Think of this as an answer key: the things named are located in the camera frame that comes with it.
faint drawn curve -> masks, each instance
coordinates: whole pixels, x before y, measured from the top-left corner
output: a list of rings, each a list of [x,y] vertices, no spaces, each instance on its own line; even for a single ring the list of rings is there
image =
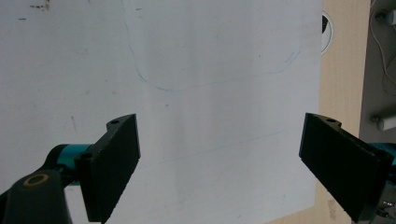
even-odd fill
[[[128,19],[127,19],[127,10],[125,8],[125,4],[124,4],[125,0],[121,0],[121,5],[123,8],[123,13],[124,13],[124,23],[125,23],[125,28],[126,31],[128,33],[128,48],[131,51],[131,55],[132,55],[132,59],[134,62],[134,68],[135,71],[137,73],[137,75],[139,76],[140,80],[144,83],[146,83],[147,85],[149,85],[152,88],[155,88],[159,91],[166,91],[166,92],[182,92],[182,91],[187,91],[190,89],[199,89],[205,86],[211,86],[211,85],[219,85],[219,84],[224,84],[224,83],[229,83],[229,82],[236,82],[236,81],[243,81],[246,79],[250,79],[250,78],[256,78],[256,77],[262,77],[265,75],[276,75],[276,74],[280,74],[285,72],[286,70],[288,70],[293,63],[298,59],[301,51],[300,48],[301,46],[299,46],[297,49],[295,49],[290,56],[284,61],[284,66],[275,70],[275,71],[270,71],[270,72],[264,72],[264,73],[259,73],[256,76],[246,76],[246,77],[232,77],[232,78],[226,78],[220,81],[211,81],[211,82],[207,82],[205,84],[193,84],[193,85],[187,85],[186,87],[182,87],[182,88],[166,88],[164,86],[160,86],[160,85],[156,85],[154,83],[152,83],[151,81],[149,81],[149,79],[141,72],[140,68],[139,68],[139,64],[137,62],[136,59],[136,55],[134,53],[134,47],[133,47],[133,41],[132,41],[132,34],[131,34],[131,29],[130,29],[130,25],[128,24]]]

white paper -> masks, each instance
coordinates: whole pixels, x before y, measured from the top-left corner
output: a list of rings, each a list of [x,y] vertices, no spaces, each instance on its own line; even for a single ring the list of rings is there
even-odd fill
[[[312,206],[298,152],[318,112],[320,21],[316,0],[0,2],[0,190],[136,113],[142,158],[108,223],[264,223]],[[79,189],[66,194],[88,223]]]

wooden table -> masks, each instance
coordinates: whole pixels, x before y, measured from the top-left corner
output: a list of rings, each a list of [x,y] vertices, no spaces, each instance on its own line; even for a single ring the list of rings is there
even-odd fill
[[[332,18],[334,39],[322,56],[319,113],[341,121],[343,129],[358,136],[370,0],[323,0],[323,10]],[[270,223],[350,224],[351,220],[318,182],[314,207]]]

yellow ring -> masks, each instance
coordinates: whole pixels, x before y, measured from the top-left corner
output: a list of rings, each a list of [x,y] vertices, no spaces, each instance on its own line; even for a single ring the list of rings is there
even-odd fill
[[[30,181],[32,181],[34,178],[38,178],[38,177],[42,177],[42,179],[40,179],[37,182],[31,183]],[[32,175],[29,178],[27,178],[25,181],[23,181],[23,186],[26,188],[33,188],[35,186],[38,186],[44,182],[46,182],[48,179],[50,178],[49,175],[45,175],[45,174],[40,174],[40,175]]]

white cable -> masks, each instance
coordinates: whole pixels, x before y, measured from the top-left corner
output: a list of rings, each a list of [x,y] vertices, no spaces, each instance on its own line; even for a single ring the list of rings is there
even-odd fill
[[[387,10],[384,9],[384,8],[379,8],[379,9],[375,10],[375,11],[372,13],[372,15],[370,16],[369,26],[370,26],[370,32],[371,32],[371,34],[373,35],[373,38],[374,38],[376,44],[377,44],[378,47],[379,47],[379,51],[381,52],[382,67],[383,67],[383,69],[384,69],[384,75],[382,76],[382,87],[383,87],[384,91],[385,91],[387,94],[390,94],[390,93],[388,93],[387,89],[386,89],[385,86],[384,86],[384,77],[386,76],[386,77],[396,86],[396,80],[393,79],[393,78],[390,76],[390,74],[388,73],[389,66],[391,65],[391,63],[393,62],[393,60],[396,58],[396,55],[395,55],[395,57],[393,57],[392,60],[390,60],[389,65],[387,66],[387,63],[385,62],[384,50],[382,49],[382,46],[381,46],[381,44],[380,44],[378,38],[376,37],[375,32],[373,31],[373,25],[372,25],[372,23],[373,23],[373,17],[375,16],[376,12],[378,12],[379,10],[387,11]]]

